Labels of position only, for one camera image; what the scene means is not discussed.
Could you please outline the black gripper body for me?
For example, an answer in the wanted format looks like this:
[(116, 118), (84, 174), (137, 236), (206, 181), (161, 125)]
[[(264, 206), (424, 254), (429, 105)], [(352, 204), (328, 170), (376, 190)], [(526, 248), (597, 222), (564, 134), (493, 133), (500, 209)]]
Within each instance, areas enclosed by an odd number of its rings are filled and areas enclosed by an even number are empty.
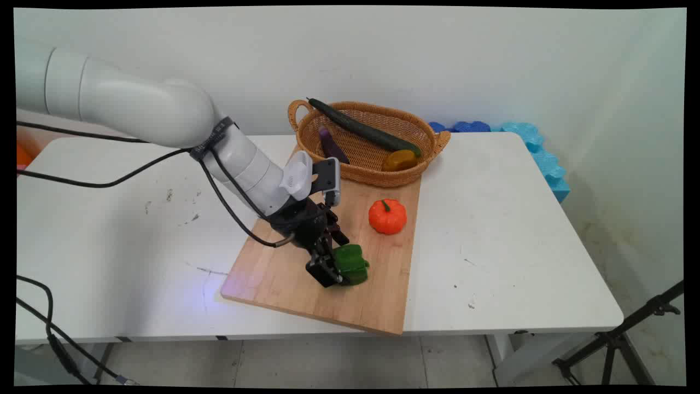
[(273, 247), (293, 244), (304, 250), (331, 250), (335, 212), (312, 199), (286, 204), (268, 217), (271, 228), (283, 239)]

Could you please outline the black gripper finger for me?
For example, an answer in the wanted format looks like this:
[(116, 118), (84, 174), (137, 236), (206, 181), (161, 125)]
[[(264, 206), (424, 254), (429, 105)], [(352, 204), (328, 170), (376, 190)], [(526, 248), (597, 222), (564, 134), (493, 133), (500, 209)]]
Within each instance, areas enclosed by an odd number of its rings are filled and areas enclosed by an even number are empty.
[(324, 288), (343, 284), (345, 281), (335, 264), (333, 249), (327, 240), (317, 240), (310, 252), (305, 269)]
[(347, 245), (347, 244), (349, 244), (349, 239), (340, 229), (340, 225), (338, 224), (338, 220), (339, 220), (338, 216), (334, 212), (332, 212), (332, 211), (326, 212), (326, 224), (327, 224), (326, 229), (329, 232), (331, 238), (338, 245)]

